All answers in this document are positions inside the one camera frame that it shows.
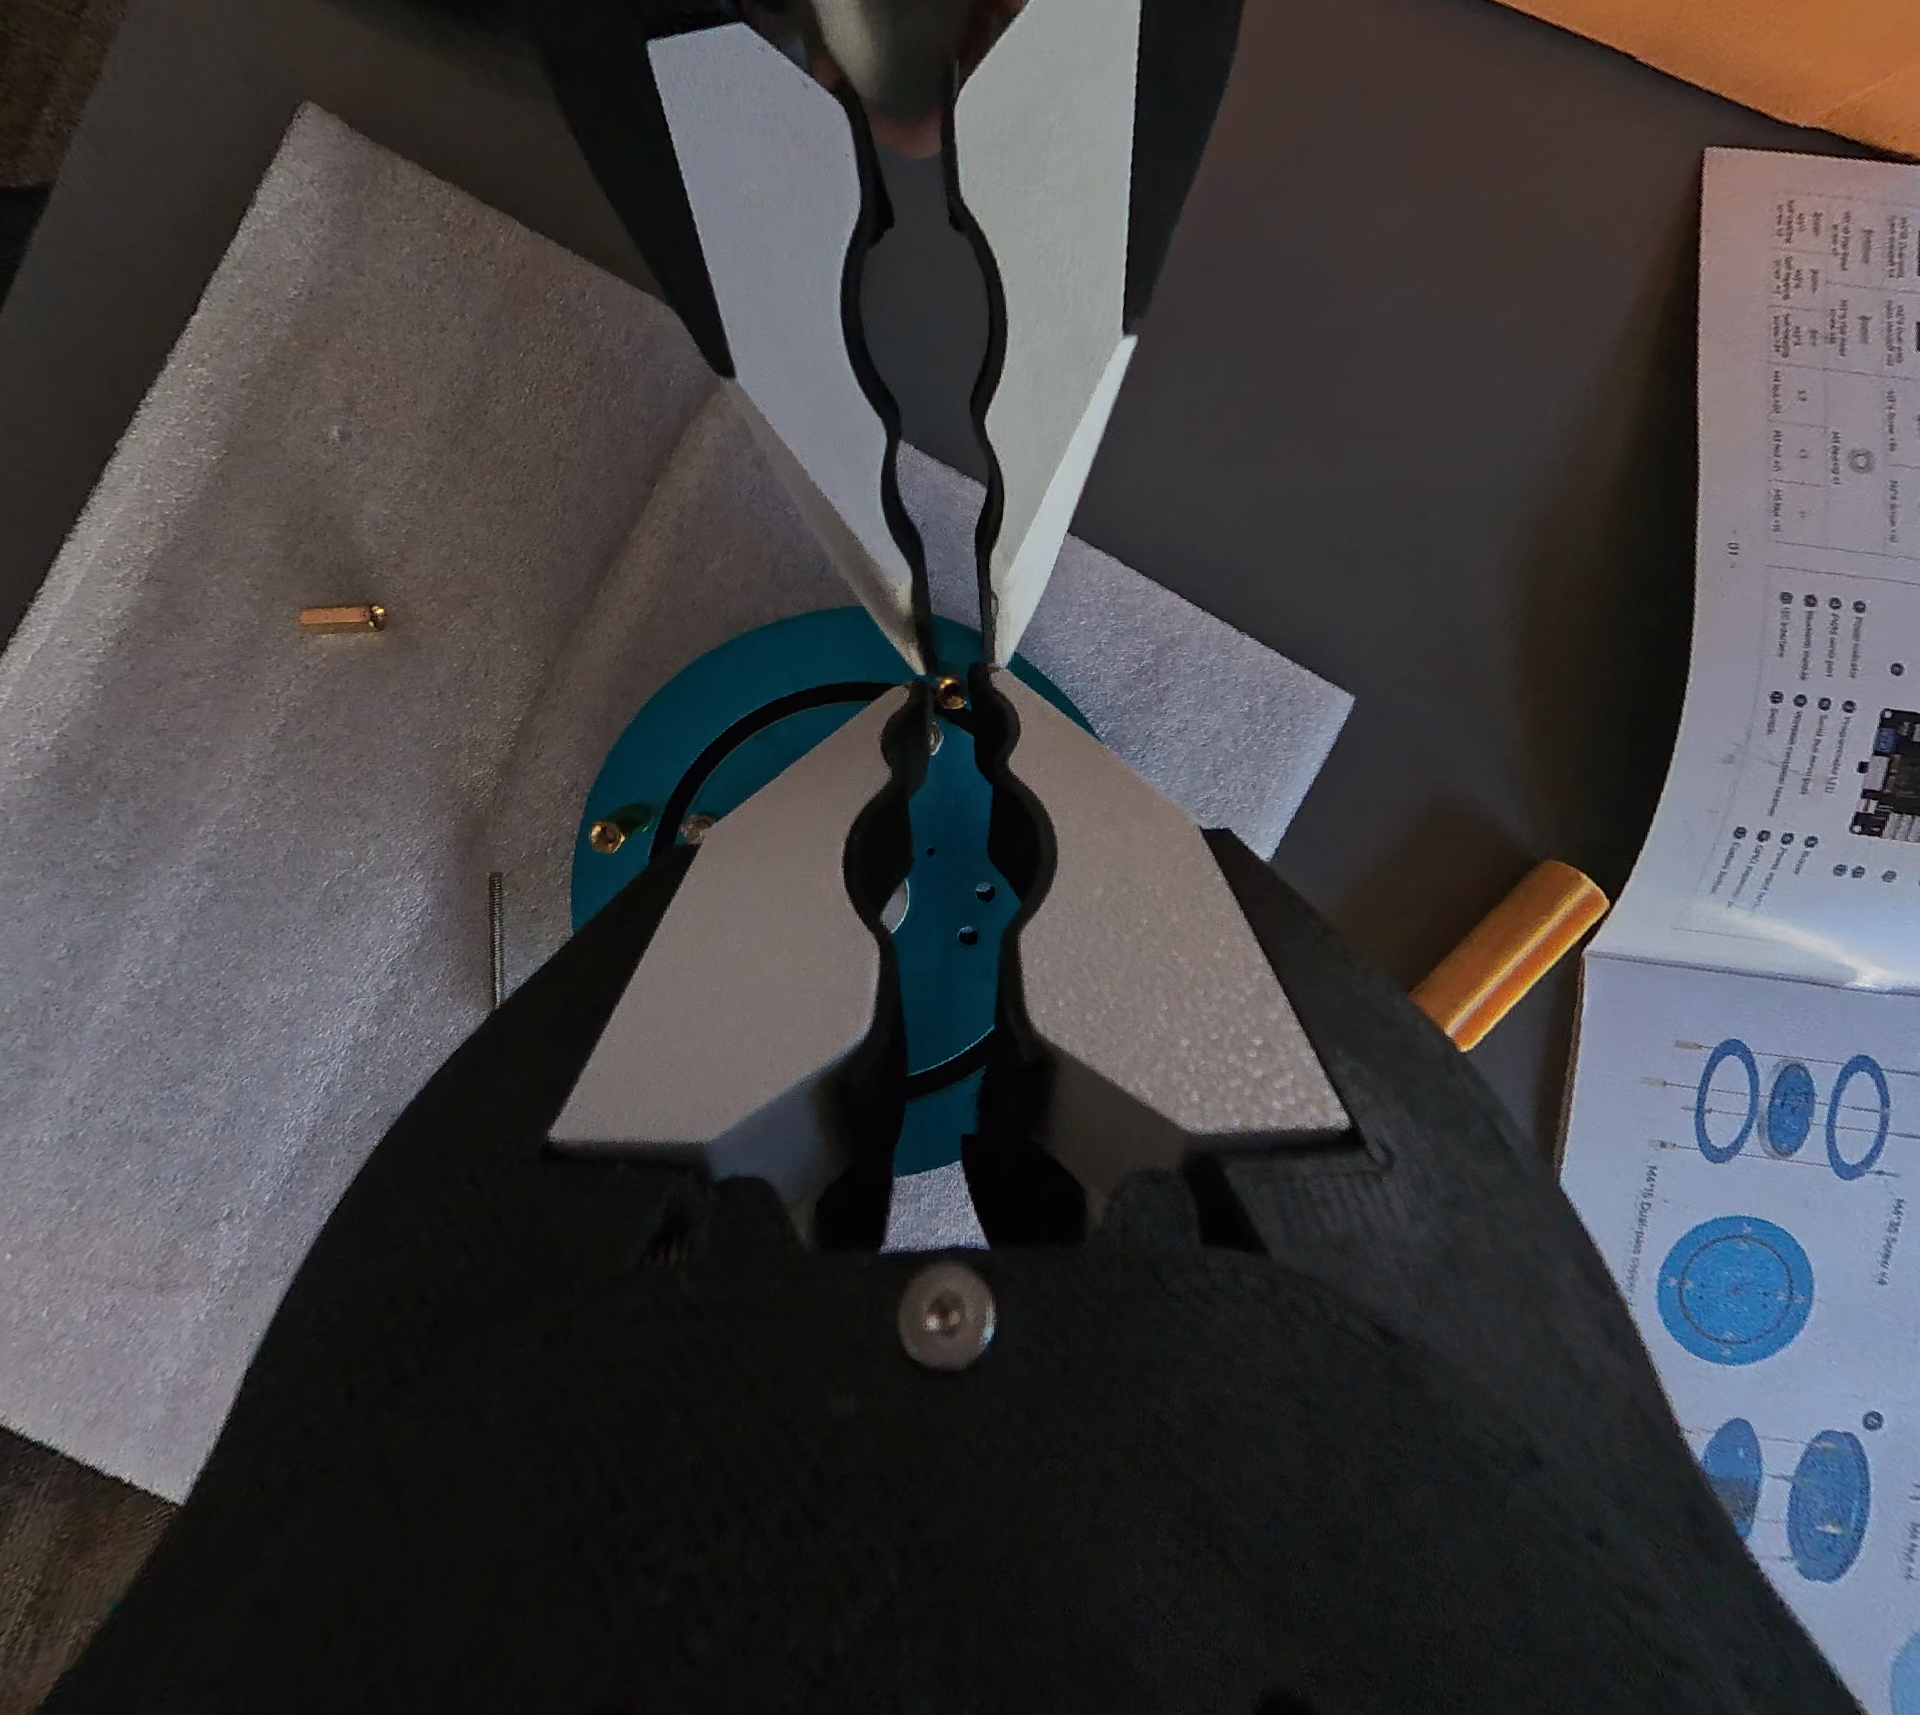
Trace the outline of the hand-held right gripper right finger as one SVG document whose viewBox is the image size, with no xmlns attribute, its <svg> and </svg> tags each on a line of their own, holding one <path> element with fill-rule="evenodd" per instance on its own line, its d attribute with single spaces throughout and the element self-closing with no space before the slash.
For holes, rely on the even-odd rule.
<svg viewBox="0 0 1920 1715">
<path fill-rule="evenodd" d="M 969 1140 L 978 1210 L 1087 1214 L 1137 1172 L 1344 1142 L 1202 828 L 1020 680 L 969 692 L 987 850 L 1017 898 Z"/>
</svg>

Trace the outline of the dark grey desk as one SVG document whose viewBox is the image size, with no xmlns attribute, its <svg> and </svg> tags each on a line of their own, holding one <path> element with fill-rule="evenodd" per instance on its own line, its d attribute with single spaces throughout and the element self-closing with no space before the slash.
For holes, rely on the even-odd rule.
<svg viewBox="0 0 1920 1715">
<path fill-rule="evenodd" d="M 511 61 L 523 218 L 651 272 L 520 0 L 369 0 Z M 3 0 L 3 92 L 30 17 Z M 1395 978 L 1523 866 L 1620 888 L 1677 720 L 1711 144 L 1844 156 L 1491 0 L 1241 0 L 1092 474 L 1092 538 L 1356 694 L 1281 870 Z"/>
</svg>

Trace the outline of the printed instruction booklet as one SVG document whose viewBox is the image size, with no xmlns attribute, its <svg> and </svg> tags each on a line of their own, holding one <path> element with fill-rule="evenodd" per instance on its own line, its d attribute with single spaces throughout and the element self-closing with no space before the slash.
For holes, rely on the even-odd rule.
<svg viewBox="0 0 1920 1715">
<path fill-rule="evenodd" d="M 1917 1706 L 1917 172 L 1709 150 L 1691 666 L 1560 1180 L 1746 1550 Z"/>
</svg>

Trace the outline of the orange handled screwdriver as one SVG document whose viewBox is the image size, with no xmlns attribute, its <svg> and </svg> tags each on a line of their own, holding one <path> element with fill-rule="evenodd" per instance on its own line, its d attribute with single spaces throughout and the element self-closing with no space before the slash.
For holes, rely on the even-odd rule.
<svg viewBox="0 0 1920 1715">
<path fill-rule="evenodd" d="M 1607 914 L 1581 870 L 1536 864 L 1410 992 L 1454 1044 L 1472 1050 Z"/>
</svg>

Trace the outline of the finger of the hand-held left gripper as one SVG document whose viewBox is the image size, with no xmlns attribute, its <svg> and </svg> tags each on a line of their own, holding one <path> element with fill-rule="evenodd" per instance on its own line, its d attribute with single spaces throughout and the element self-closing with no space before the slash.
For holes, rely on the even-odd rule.
<svg viewBox="0 0 1920 1715">
<path fill-rule="evenodd" d="M 1136 340 L 1123 330 L 1139 0 L 1028 0 L 953 106 L 957 194 L 1004 318 L 982 428 L 1000 518 L 984 554 L 1007 666 L 1062 550 Z"/>
<path fill-rule="evenodd" d="M 648 65 L 732 362 L 789 498 L 919 676 L 925 558 L 897 480 L 900 410 L 860 320 L 884 222 L 861 114 L 732 23 L 656 41 Z"/>
</svg>

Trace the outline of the blue round metal base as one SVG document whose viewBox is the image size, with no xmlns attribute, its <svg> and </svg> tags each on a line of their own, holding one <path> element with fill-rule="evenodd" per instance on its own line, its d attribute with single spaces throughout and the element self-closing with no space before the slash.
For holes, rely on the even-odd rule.
<svg viewBox="0 0 1920 1715">
<path fill-rule="evenodd" d="M 697 816 L 732 814 L 797 758 L 907 676 L 860 608 L 754 628 L 654 694 L 612 744 L 588 790 L 572 864 L 572 924 L 596 916 Z M 948 720 L 909 804 L 916 860 L 893 928 L 907 1102 L 893 1172 L 953 1166 L 978 1126 L 996 1026 L 1000 940 L 1017 894 L 989 860 L 991 792 L 972 718 Z"/>
</svg>

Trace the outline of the white foam sheet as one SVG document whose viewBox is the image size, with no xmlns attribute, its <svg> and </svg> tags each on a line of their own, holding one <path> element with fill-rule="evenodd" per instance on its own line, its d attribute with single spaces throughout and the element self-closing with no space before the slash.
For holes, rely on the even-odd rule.
<svg viewBox="0 0 1920 1715">
<path fill-rule="evenodd" d="M 612 744 L 703 654 L 839 610 L 834 578 L 669 312 L 299 112 L 3 656 L 7 1428 L 193 1486 L 354 1176 L 510 1022 L 488 872 L 518 988 L 584 928 L 574 848 Z M 299 632 L 359 602 L 382 632 Z M 1020 680 L 1223 872 L 1235 838 L 1274 852 L 1348 712 L 1075 540 L 1020 636 L 1036 664 L 931 630 L 931 676 L 879 632 L 893 688 L 923 684 L 925 752 L 884 732 L 897 780 L 848 840 L 860 912 L 889 888 L 879 998 L 828 1080 L 850 1156 L 797 1214 L 851 1190 L 853 1248 L 889 1222 L 889 914 L 953 718 L 931 682 Z M 972 692 L 964 714 L 975 744 Z M 549 1130 L 633 970 L 590 968 L 533 1024 L 567 1038 L 536 1156 L 567 1154 Z"/>
</svg>

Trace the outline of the blue disc with bearing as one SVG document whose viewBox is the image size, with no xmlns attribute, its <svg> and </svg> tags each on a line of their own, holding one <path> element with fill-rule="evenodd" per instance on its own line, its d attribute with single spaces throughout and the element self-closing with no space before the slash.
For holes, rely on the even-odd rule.
<svg viewBox="0 0 1920 1715">
<path fill-rule="evenodd" d="M 662 810 L 687 790 L 684 816 L 719 818 L 776 780 L 881 694 L 878 680 L 825 682 L 773 698 L 729 676 L 700 700 L 648 702 L 624 734 L 620 766 Z M 972 732 L 927 758 L 909 804 L 914 868 L 895 942 L 907 1054 L 907 1104 L 893 1150 L 900 1178 L 948 1168 L 978 1122 L 978 1090 L 996 1026 L 996 948 L 1017 902 L 989 866 L 991 794 Z"/>
</svg>

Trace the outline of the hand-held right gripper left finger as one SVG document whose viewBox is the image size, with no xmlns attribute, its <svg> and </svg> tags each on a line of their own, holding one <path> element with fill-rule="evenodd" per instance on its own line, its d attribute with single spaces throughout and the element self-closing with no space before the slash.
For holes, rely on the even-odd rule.
<svg viewBox="0 0 1920 1715">
<path fill-rule="evenodd" d="M 680 1162 L 767 1182 L 803 1214 L 848 1164 L 829 1078 L 870 1036 L 881 888 L 855 906 L 855 816 L 900 774 L 902 722 L 923 758 L 923 684 L 884 692 L 694 850 L 605 1028 L 548 1132 L 567 1154 Z"/>
</svg>

